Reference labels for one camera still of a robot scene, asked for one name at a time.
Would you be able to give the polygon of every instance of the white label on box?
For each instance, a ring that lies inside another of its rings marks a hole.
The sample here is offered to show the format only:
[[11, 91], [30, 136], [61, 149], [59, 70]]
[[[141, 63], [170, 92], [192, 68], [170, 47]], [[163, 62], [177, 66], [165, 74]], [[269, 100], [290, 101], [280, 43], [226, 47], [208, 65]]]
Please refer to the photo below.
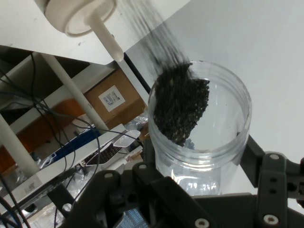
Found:
[[104, 104], [108, 112], [112, 111], [125, 102], [124, 97], [118, 91], [116, 86], [112, 86], [107, 91], [99, 95], [98, 98]]

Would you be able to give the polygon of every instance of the screw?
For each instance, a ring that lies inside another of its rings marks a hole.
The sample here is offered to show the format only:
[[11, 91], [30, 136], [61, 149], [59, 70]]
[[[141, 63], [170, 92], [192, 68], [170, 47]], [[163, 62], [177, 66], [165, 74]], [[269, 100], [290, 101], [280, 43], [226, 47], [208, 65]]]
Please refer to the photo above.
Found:
[[104, 177], [105, 177], [105, 178], [111, 178], [111, 177], [113, 177], [113, 174], [110, 173], [110, 172], [108, 172], [108, 173], [106, 173], [106, 174], [104, 175]]
[[195, 221], [195, 227], [196, 228], [208, 228], [209, 227], [209, 222], [205, 220], [204, 218], [198, 218]]
[[70, 212], [72, 209], [72, 204], [66, 203], [65, 205], [62, 206], [62, 209], [65, 210], [66, 212]]
[[280, 157], [276, 154], [271, 154], [270, 158], [273, 159], [273, 160], [278, 160]]
[[265, 215], [264, 222], [269, 225], [276, 225], [279, 223], [279, 219], [274, 215]]
[[139, 166], [139, 168], [140, 168], [140, 169], [146, 169], [147, 166], [146, 166], [145, 164], [142, 164], [142, 165]]

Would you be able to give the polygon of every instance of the falling black particles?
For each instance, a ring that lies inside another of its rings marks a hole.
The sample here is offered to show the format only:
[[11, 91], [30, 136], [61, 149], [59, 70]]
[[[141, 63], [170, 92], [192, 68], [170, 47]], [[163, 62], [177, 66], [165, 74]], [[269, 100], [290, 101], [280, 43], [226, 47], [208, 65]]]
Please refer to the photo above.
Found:
[[[147, 68], [158, 76], [155, 82], [156, 107], [154, 122], [172, 142], [184, 146], [186, 139], [208, 106], [209, 81], [196, 79], [189, 67], [189, 58], [179, 48], [177, 40], [163, 22], [151, 1], [124, 1], [138, 37], [150, 34], [141, 42]], [[154, 25], [161, 24], [153, 30]]]
[[155, 85], [154, 122], [172, 142], [184, 146], [208, 106], [209, 81], [193, 79], [189, 63], [161, 74]]

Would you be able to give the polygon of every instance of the cardboard box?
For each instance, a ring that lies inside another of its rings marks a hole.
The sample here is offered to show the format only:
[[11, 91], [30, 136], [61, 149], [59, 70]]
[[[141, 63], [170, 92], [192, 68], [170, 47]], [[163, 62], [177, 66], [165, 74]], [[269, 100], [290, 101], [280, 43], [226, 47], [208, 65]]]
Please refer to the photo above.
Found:
[[120, 69], [85, 96], [109, 129], [128, 123], [145, 109], [144, 101]]

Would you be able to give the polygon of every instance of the white cylindrical container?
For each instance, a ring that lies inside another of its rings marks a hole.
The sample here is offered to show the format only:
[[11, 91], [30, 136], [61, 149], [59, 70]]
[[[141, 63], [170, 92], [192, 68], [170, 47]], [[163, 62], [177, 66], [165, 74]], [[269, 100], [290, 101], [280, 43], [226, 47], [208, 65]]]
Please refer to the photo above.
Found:
[[231, 71], [210, 62], [192, 63], [194, 78], [210, 81], [208, 107], [189, 137], [195, 149], [176, 145], [159, 131], [153, 120], [157, 101], [152, 88], [149, 132], [156, 167], [190, 195], [221, 194], [229, 186], [247, 143], [251, 99]]
[[93, 31], [111, 57], [120, 62], [124, 52], [104, 22], [117, 8], [117, 0], [35, 0], [49, 23], [69, 37]]

